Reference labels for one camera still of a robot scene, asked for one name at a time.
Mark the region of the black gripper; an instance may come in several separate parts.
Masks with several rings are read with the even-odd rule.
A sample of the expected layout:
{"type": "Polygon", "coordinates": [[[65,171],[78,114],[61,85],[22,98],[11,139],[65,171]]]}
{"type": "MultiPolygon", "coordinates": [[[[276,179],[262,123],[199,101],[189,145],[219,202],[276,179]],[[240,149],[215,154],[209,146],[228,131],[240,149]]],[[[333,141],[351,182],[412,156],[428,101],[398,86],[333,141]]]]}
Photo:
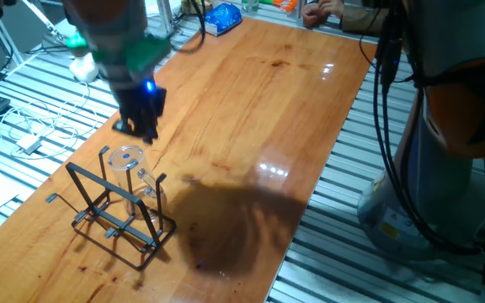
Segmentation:
{"type": "Polygon", "coordinates": [[[157,119],[163,115],[167,90],[159,87],[153,79],[146,79],[129,88],[115,88],[114,96],[120,107],[121,119],[113,123],[112,130],[134,135],[133,122],[142,121],[143,141],[152,144],[157,140],[157,119]]]}

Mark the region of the person's bare hand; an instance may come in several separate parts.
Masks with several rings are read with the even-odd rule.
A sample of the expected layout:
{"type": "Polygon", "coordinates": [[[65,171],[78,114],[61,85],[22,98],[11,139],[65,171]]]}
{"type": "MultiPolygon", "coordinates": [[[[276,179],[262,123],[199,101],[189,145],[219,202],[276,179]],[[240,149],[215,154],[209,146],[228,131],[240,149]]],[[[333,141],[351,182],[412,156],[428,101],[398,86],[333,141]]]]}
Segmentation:
{"type": "Polygon", "coordinates": [[[307,3],[301,10],[302,24],[305,28],[319,27],[330,16],[340,19],[344,12],[343,0],[318,0],[307,3]]]}

